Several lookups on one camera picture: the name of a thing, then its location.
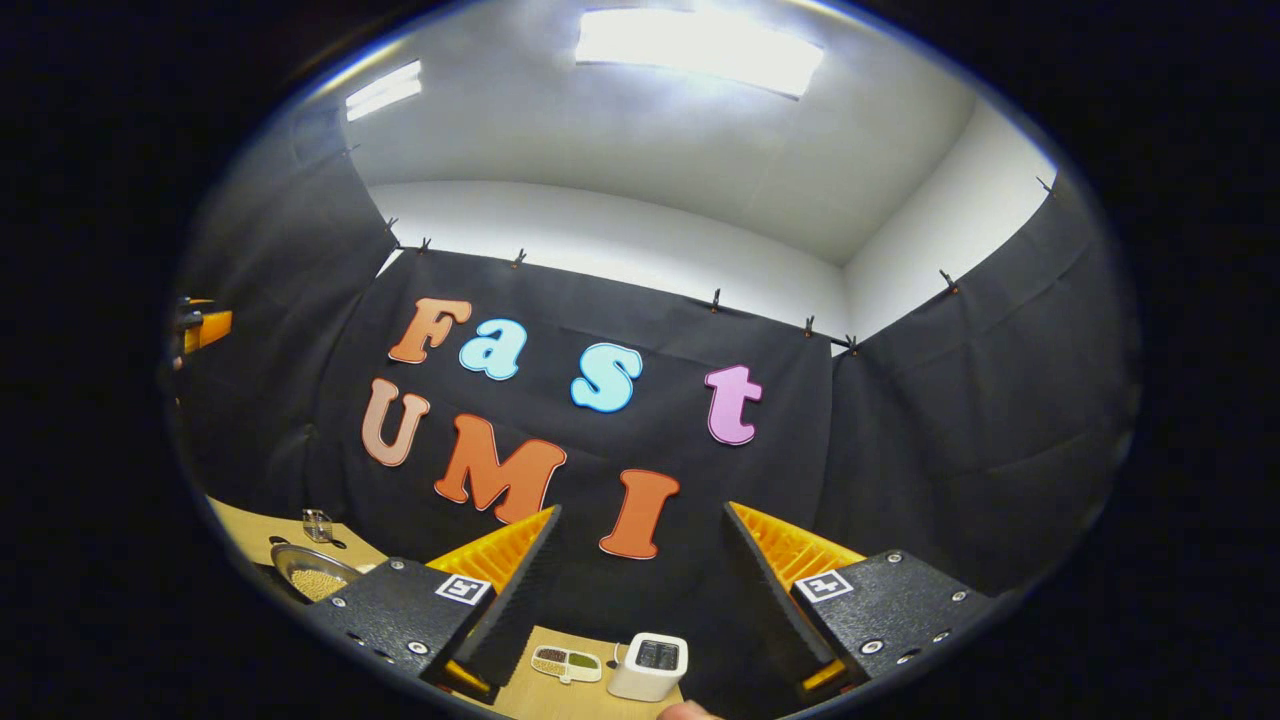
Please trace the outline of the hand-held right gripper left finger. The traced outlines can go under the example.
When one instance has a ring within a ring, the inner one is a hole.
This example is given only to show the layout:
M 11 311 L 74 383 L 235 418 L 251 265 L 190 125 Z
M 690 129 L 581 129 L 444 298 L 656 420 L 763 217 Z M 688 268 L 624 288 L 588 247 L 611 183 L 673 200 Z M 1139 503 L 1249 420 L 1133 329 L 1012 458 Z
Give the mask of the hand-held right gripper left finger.
M 479 701 L 509 683 L 554 583 L 554 505 L 430 562 L 389 557 L 305 621 L 393 673 Z

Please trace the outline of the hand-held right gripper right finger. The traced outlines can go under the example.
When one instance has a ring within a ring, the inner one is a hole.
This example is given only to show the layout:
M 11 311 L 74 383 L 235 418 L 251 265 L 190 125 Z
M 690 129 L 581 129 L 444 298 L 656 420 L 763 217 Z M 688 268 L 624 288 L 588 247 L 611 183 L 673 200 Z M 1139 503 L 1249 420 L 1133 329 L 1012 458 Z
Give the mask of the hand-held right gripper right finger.
M 806 705 L 938 659 L 996 605 L 905 550 L 859 553 L 735 501 L 722 528 L 749 623 Z

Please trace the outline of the steel pot with black handles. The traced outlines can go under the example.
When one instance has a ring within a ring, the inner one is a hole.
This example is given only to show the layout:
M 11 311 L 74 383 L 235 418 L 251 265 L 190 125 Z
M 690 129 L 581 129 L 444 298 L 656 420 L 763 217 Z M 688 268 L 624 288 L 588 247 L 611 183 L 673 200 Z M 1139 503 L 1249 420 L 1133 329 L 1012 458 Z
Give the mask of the steel pot with black handles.
M 288 580 L 288 573 L 294 569 L 315 569 L 334 577 L 340 577 L 348 585 L 364 577 L 364 574 L 337 559 L 315 550 L 279 543 L 270 548 L 270 559 L 274 568 Z

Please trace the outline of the white divided dish of beans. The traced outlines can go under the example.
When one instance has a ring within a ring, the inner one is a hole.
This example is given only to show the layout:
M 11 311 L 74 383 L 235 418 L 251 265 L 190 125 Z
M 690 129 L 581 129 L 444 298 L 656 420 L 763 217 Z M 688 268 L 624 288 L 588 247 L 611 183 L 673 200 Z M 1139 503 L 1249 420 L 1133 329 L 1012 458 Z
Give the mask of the white divided dish of beans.
M 554 676 L 562 684 L 596 683 L 603 678 L 603 662 L 593 653 L 559 646 L 540 644 L 530 657 L 530 666 Z

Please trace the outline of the white toaster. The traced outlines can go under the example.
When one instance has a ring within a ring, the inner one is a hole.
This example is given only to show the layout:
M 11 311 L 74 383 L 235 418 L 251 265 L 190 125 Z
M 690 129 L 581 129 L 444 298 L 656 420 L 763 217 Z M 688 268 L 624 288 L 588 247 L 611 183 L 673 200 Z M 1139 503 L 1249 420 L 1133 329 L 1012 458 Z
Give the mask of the white toaster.
M 689 662 L 686 639 L 640 632 L 614 661 L 605 691 L 616 698 L 657 703 L 677 689 Z

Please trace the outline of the pile of yellow soybeans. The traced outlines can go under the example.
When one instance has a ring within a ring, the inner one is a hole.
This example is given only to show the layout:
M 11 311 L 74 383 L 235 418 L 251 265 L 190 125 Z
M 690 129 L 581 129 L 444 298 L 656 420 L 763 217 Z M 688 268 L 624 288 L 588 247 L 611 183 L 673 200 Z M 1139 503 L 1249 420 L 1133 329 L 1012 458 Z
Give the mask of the pile of yellow soybeans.
M 315 569 L 294 569 L 288 573 L 288 582 L 307 600 L 321 601 L 346 588 L 348 582 Z

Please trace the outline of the black backdrop cloth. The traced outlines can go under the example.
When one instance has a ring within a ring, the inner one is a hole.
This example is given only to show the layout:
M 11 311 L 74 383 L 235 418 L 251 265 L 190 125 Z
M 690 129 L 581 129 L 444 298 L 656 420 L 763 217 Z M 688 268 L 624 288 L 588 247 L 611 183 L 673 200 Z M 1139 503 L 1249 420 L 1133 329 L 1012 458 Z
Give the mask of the black backdrop cloth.
M 808 714 L 751 628 L 723 537 L 748 505 L 873 555 L 905 550 L 995 598 L 1061 562 L 1094 521 L 1132 433 L 1132 296 L 1076 187 L 948 296 L 869 340 L 678 313 L 632 343 L 484 319 L 434 297 L 434 265 L 376 210 L 332 115 L 270 133 L 212 202 L 182 297 L 229 336 L 175 336 L 175 437 L 248 562 L 289 543 L 362 574 L 430 562 L 554 505 L 554 583 L 494 700 L 518 720 L 613 720 L 699 700 L 732 720 Z M 303 533 L 302 511 L 334 541 Z M 676 635 L 667 700 L 605 691 L 640 632 Z M 596 683 L 530 666 L 595 655 Z

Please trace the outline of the small ceiling light panel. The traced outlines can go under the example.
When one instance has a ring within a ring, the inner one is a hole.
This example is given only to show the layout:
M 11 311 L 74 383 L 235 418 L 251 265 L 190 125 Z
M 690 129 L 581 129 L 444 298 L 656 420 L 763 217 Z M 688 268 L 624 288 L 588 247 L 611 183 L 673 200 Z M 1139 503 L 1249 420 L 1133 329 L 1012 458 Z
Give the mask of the small ceiling light panel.
M 422 92 L 422 63 L 415 59 L 346 99 L 346 120 L 355 122 Z

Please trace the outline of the row of black cloth clips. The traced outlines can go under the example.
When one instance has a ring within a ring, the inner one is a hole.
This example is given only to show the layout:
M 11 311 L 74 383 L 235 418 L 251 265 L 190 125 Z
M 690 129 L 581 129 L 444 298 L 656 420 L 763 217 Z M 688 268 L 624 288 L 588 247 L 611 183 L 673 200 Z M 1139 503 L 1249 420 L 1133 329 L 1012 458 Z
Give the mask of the row of black cloth clips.
M 1062 178 L 1024 143 L 961 149 L 852 259 L 836 264 L 754 231 L 658 202 L 516 179 L 360 179 L 404 249 L 383 266 L 434 265 L 434 297 L 481 318 L 558 324 L 632 343 L 678 313 L 765 318 L 870 338 L 948 296 L 1005 246 Z

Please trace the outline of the large ceiling light panel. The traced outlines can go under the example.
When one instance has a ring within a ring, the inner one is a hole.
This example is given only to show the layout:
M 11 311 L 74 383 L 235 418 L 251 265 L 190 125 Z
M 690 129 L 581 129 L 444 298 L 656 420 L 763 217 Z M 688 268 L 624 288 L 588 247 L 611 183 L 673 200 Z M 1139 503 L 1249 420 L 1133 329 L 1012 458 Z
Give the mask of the large ceiling light panel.
M 714 12 L 654 6 L 588 10 L 577 64 L 654 67 L 801 97 L 826 58 L 805 38 Z

